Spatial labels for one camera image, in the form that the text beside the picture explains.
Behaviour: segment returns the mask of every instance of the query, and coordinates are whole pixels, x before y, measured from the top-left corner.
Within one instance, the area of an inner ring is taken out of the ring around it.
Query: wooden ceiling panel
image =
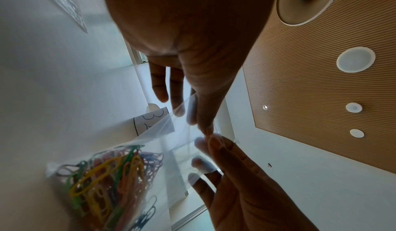
[[[359,46],[375,63],[340,71],[337,57]],[[274,8],[243,69],[257,128],[396,173],[396,0],[335,0],[297,27]]]

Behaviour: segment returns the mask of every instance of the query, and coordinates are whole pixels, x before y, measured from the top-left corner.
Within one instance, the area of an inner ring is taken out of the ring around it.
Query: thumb
[[[262,192],[261,179],[225,147],[219,136],[212,135],[208,146],[212,159],[241,194],[252,196],[253,193]]]

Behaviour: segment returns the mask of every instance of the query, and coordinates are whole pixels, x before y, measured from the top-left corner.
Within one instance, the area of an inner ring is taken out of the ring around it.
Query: slatted wood ceiling
[[[340,71],[337,57],[358,46],[375,63]],[[274,8],[243,69],[257,128],[396,173],[396,0],[335,0],[297,27]],[[349,102],[363,111],[349,113]]]

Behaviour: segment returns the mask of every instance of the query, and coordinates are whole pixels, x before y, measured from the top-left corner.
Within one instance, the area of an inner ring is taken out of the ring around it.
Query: clear plastic bag
[[[194,99],[195,95],[184,104]],[[200,174],[191,160],[208,159],[194,146],[202,132],[186,118],[186,113],[167,115],[131,142],[57,166],[50,173],[58,195],[84,230],[169,228],[159,225],[162,215],[185,197],[188,175]]]

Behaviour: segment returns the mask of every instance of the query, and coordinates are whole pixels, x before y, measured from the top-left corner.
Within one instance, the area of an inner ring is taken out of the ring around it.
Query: hand
[[[316,230],[283,189],[232,141],[213,135],[197,139],[196,146],[221,168],[205,176],[216,192],[190,174],[192,187],[209,210],[216,231]],[[208,161],[193,159],[192,165],[207,170]]]
[[[207,135],[238,70],[263,29],[273,0],[106,0],[129,44],[148,57],[153,90],[173,109],[186,76],[198,101],[189,121]]]

